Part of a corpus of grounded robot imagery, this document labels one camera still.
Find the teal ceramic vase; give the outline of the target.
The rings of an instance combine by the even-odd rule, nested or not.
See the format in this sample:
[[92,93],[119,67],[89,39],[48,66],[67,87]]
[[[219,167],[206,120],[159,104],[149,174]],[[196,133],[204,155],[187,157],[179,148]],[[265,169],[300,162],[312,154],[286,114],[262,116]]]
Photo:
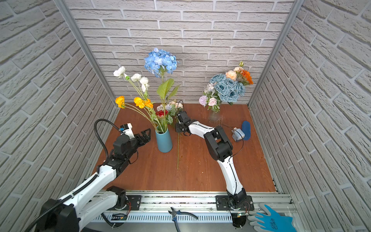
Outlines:
[[165,133],[158,133],[156,131],[156,140],[157,140],[157,147],[160,152],[168,153],[172,150],[173,143],[172,143],[171,135],[168,129],[165,131]]

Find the red gerbera stem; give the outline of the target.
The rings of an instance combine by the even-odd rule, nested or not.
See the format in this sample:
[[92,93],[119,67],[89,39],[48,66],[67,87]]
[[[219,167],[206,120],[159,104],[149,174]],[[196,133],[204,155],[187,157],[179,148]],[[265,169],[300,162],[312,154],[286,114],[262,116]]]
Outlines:
[[160,134],[165,133],[168,129],[167,115],[168,115],[167,110],[161,110],[156,112],[157,132]]

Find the orange white small bouquet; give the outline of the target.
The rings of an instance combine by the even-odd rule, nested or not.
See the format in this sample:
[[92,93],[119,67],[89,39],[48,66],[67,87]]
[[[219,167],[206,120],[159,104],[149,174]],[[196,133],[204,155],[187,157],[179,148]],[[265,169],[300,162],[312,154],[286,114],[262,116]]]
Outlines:
[[116,98],[115,103],[121,109],[127,108],[139,113],[145,119],[150,121],[154,128],[157,129],[159,125],[159,119],[157,118],[150,99],[143,100],[140,97],[136,97],[134,99],[135,106],[133,106],[132,104],[125,103],[124,96],[119,96]]

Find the clear glass vase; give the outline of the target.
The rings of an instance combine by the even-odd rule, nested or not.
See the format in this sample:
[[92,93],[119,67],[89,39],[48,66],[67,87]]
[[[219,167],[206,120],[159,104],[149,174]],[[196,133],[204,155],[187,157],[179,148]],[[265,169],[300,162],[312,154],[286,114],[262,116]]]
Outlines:
[[220,111],[213,111],[211,110],[209,112],[209,117],[208,119],[211,121],[211,122],[217,122],[220,120]]

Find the white poppy stem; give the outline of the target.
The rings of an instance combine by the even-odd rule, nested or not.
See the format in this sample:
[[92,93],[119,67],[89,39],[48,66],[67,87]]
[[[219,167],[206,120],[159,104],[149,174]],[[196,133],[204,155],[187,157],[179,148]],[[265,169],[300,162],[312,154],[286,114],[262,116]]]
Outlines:
[[113,75],[119,79],[125,79],[128,81],[138,93],[138,97],[142,98],[143,100],[150,99],[148,94],[148,89],[150,87],[148,84],[148,78],[138,73],[134,74],[133,76],[128,76],[126,75],[125,71],[125,67],[121,66],[118,70],[113,72]]

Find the dusty blue rose bouquet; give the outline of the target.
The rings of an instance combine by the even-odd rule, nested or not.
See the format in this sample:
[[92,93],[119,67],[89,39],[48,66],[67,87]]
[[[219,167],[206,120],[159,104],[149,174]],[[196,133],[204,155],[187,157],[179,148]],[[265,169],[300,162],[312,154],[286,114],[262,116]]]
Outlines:
[[227,78],[225,74],[215,75],[209,83],[213,85],[222,102],[236,103],[245,94],[245,86],[237,80]]

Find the blue hydrangea white bouquet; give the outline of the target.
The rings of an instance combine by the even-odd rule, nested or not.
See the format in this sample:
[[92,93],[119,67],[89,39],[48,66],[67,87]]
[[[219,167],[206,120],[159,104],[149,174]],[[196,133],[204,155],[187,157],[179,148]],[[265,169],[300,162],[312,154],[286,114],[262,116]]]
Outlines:
[[163,49],[154,48],[145,58],[145,68],[156,78],[161,79],[161,83],[156,90],[160,104],[169,103],[176,96],[179,87],[174,85],[174,79],[166,79],[165,76],[176,70],[176,56]]

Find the peach rose stem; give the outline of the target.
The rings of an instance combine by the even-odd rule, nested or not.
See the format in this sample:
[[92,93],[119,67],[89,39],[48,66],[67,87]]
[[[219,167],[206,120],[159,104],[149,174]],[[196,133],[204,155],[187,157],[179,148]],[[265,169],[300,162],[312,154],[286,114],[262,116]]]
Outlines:
[[242,72],[244,71],[243,66],[244,62],[240,61],[237,67],[235,67],[233,70],[226,72],[226,78],[236,81],[237,78],[241,76]]

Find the orange gerbera stem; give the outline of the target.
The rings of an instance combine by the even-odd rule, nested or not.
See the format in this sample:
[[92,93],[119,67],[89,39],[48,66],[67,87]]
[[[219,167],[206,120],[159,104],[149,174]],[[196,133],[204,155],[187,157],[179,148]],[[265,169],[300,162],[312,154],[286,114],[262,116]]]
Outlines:
[[241,75],[242,75],[243,79],[245,80],[245,82],[248,83],[248,85],[253,85],[254,84],[250,72],[248,72],[246,70],[242,70]]

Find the white lilac mixed bouquet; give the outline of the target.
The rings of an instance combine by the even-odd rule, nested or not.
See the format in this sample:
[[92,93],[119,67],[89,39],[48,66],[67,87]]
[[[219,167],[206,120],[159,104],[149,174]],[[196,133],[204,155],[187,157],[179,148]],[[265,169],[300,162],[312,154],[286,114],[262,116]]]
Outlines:
[[199,98],[199,103],[203,107],[207,107],[208,110],[212,110],[215,113],[220,111],[222,101],[217,90],[215,89],[215,84],[209,83],[206,86],[203,95]]

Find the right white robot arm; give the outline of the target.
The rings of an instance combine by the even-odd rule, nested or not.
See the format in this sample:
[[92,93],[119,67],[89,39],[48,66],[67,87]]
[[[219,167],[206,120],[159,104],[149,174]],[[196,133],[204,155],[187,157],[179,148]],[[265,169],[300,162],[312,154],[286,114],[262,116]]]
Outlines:
[[232,158],[233,146],[221,126],[209,127],[191,119],[186,111],[177,115],[176,132],[189,133],[203,138],[211,157],[216,160],[223,173],[228,195],[228,207],[238,209],[243,205],[246,191],[243,188]]

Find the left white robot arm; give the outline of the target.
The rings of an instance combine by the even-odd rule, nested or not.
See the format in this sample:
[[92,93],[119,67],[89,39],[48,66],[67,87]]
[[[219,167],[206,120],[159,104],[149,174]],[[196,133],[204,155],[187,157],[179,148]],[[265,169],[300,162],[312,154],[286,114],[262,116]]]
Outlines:
[[42,206],[39,217],[26,229],[38,232],[80,232],[105,211],[127,209],[131,206],[126,191],[112,186],[103,195],[97,193],[119,177],[132,163],[131,157],[138,148],[151,140],[151,130],[129,135],[131,130],[122,130],[114,142],[114,149],[97,171],[70,193],[54,200],[49,199]]

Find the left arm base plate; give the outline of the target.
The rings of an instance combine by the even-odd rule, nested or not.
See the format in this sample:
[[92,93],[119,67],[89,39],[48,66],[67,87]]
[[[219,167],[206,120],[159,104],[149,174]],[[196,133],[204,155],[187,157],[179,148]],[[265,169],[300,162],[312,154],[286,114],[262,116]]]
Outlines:
[[141,195],[126,195],[118,198],[117,203],[114,207],[109,210],[118,210],[118,211],[139,211],[141,205]]

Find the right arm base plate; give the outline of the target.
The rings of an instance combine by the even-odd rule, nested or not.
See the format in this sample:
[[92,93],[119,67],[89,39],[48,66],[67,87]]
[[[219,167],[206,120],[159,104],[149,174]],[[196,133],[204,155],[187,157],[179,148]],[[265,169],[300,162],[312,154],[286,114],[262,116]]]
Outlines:
[[255,210],[252,197],[242,196],[241,200],[235,200],[227,195],[217,195],[215,197],[217,211],[253,211]]

